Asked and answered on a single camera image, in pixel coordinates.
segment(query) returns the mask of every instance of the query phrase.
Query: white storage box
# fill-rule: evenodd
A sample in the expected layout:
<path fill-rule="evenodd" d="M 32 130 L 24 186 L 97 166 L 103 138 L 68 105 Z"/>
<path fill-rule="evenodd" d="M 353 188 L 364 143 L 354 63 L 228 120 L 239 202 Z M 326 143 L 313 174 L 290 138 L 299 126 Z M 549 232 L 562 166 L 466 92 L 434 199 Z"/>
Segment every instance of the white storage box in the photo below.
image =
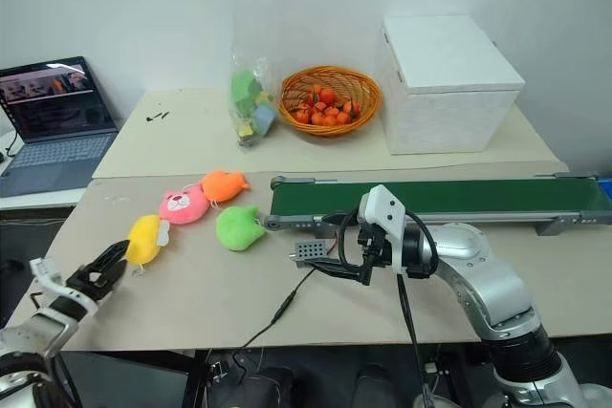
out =
<path fill-rule="evenodd" d="M 391 154 L 484 150 L 525 84 L 466 15 L 387 18 L 375 78 Z"/>

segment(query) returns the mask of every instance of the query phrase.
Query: laptop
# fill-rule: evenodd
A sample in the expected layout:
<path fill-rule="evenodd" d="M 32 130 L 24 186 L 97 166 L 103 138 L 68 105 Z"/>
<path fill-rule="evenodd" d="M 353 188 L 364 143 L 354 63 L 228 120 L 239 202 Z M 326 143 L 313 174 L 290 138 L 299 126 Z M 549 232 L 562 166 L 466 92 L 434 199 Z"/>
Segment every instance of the laptop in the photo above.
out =
<path fill-rule="evenodd" d="M 82 56 L 0 71 L 0 105 L 24 141 L 0 197 L 87 186 L 118 133 Z"/>

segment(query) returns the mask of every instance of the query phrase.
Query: green conveyor belt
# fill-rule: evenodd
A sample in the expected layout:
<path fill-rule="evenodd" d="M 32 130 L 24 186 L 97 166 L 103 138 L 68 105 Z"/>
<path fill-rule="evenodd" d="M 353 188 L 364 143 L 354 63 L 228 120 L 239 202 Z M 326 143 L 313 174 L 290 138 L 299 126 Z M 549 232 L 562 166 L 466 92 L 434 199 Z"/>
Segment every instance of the green conveyor belt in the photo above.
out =
<path fill-rule="evenodd" d="M 271 214 L 322 215 L 359 205 L 379 183 L 282 183 Z M 589 179 L 383 183 L 419 214 L 610 210 L 612 201 Z"/>

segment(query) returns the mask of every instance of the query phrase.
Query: orange plush toy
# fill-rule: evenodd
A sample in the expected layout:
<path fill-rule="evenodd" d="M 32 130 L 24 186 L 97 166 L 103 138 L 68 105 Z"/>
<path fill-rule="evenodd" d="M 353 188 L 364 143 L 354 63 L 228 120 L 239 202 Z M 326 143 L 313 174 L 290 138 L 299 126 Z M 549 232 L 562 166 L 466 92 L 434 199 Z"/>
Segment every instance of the orange plush toy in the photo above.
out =
<path fill-rule="evenodd" d="M 211 202 L 222 203 L 233 199 L 242 190 L 251 188 L 241 172 L 213 171 L 206 174 L 200 185 Z"/>

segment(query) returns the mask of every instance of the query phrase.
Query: pink bear plush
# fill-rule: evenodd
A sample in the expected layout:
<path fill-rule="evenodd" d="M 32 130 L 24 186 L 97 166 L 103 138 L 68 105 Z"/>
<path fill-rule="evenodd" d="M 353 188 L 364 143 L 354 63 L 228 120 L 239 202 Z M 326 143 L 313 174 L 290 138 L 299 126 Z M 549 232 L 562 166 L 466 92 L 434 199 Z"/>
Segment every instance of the pink bear plush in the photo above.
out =
<path fill-rule="evenodd" d="M 208 210 L 208 200 L 200 184 L 183 191 L 169 191 L 164 194 L 160 205 L 160 217 L 172 224 L 181 225 L 195 222 Z"/>

